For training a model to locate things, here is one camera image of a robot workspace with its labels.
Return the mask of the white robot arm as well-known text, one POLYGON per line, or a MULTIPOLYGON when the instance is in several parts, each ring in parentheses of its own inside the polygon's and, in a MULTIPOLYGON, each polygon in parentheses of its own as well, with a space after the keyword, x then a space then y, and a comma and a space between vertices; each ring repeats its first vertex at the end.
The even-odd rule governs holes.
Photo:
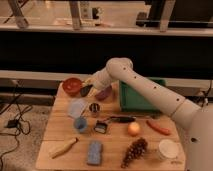
POLYGON ((109 59, 104 68, 88 77, 87 83, 103 90, 117 80, 135 89, 187 132, 184 171, 213 171, 213 105, 201 107, 139 75, 129 58, 109 59))

